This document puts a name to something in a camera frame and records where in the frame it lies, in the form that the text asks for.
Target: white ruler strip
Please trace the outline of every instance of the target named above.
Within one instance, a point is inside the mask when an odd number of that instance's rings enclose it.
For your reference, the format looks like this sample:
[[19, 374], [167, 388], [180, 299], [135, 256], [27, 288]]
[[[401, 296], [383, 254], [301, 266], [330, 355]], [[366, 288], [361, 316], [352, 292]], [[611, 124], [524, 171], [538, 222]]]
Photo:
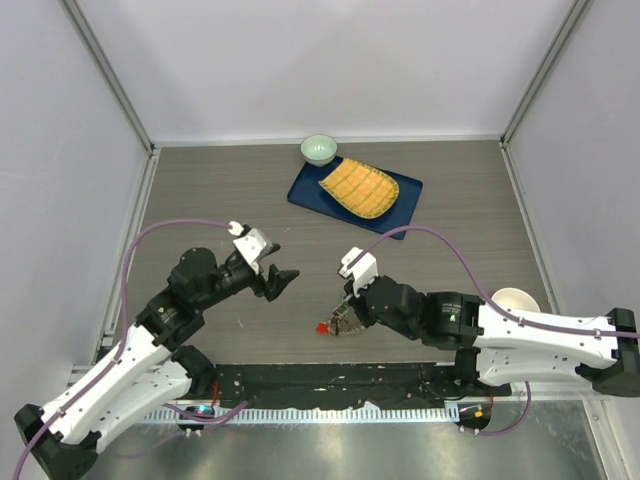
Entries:
[[[215, 407], [215, 415], [227, 413], [229, 409]], [[148, 414], [139, 423], [145, 425], [197, 423], [180, 420], [179, 414], [167, 408], [160, 408]], [[381, 410], [371, 403], [362, 408], [347, 410], [282, 410], [246, 409], [236, 415], [229, 425], [282, 425], [301, 423], [420, 423], [420, 422], [457, 422], [460, 419], [457, 404], [447, 403], [444, 408], [421, 408], [412, 410]]]

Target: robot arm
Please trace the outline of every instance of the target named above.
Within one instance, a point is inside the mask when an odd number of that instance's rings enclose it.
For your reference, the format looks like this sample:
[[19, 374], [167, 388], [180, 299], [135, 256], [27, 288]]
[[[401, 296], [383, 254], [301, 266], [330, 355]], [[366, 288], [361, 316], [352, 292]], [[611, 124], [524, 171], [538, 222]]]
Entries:
[[[423, 294], [378, 275], [376, 260], [353, 248], [342, 259], [346, 297], [365, 327], [385, 325], [410, 340], [455, 350], [458, 381], [488, 386], [531, 381], [589, 381], [607, 395], [640, 396], [640, 355], [631, 339], [557, 333], [512, 322], [477, 296]], [[599, 332], [636, 331], [633, 312], [616, 308], [605, 316], [567, 317], [508, 310], [549, 326]]]
[[[185, 396], [202, 398], [215, 382], [215, 367], [192, 346], [182, 344], [204, 325], [206, 309], [250, 288], [271, 302], [298, 275], [297, 270], [269, 268], [262, 275], [260, 260], [280, 246], [258, 229], [232, 222], [234, 252], [218, 265], [206, 248], [185, 252], [168, 286], [153, 297], [129, 328], [126, 348], [116, 362], [117, 347], [80, 381], [43, 407], [25, 405], [15, 415], [25, 443], [69, 398], [111, 362], [114, 367], [82, 396], [32, 450], [52, 479], [81, 478], [109, 443], [146, 413]], [[149, 369], [157, 366], [154, 373]]]

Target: metal floor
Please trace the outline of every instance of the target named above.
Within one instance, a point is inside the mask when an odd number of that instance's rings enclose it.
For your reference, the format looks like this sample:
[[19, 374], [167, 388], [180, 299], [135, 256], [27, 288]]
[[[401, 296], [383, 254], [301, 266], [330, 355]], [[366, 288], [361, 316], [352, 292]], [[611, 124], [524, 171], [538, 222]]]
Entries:
[[[492, 428], [522, 405], [494, 406]], [[141, 458], [177, 430], [136, 426], [107, 449], [90, 480], [596, 480], [606, 475], [582, 402], [536, 402], [520, 429], [500, 437], [461, 434], [450, 423], [226, 427], [177, 438]]]
[[[422, 180], [412, 223], [444, 231], [468, 255], [487, 290], [523, 288], [548, 309], [498, 142], [341, 144], [339, 153]], [[270, 261], [302, 272], [271, 304], [242, 292], [217, 305], [191, 343], [218, 363], [452, 359], [382, 327], [354, 337], [315, 333], [340, 299], [340, 259], [377, 235], [289, 204], [286, 195], [301, 166], [296, 145], [162, 149], [145, 225], [175, 217], [249, 223], [282, 244]], [[206, 246], [224, 259], [230, 240], [228, 233], [206, 227], [173, 227], [145, 239], [130, 277], [131, 313], [164, 288], [182, 252]], [[374, 254], [381, 273], [418, 290], [475, 293], [454, 255], [419, 232], [387, 240]]]

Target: white wall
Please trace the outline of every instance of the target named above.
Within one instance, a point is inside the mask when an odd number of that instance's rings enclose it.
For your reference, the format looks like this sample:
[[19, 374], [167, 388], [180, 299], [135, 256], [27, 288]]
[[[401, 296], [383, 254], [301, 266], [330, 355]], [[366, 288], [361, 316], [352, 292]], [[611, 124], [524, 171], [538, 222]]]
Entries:
[[[512, 152], [561, 308], [640, 325], [640, 2], [594, 2]], [[640, 400], [615, 400], [640, 478]]]
[[572, 0], [80, 0], [160, 142], [498, 135]]
[[[15, 412], [57, 396], [72, 365], [90, 360], [144, 158], [59, 3], [4, 2], [2, 478], [21, 451]], [[22, 478], [39, 478], [36, 471]]]

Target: bowl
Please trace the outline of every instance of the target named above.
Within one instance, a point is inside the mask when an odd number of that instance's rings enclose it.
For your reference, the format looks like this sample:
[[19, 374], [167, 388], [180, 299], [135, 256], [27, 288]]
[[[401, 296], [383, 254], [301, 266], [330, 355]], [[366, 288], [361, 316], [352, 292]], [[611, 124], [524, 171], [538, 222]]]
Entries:
[[324, 167], [333, 160], [338, 151], [337, 142], [328, 135], [312, 135], [305, 138], [300, 151], [304, 159], [316, 167]]
[[540, 312], [540, 305], [524, 290], [519, 288], [501, 288], [491, 296], [491, 300], [503, 307]]

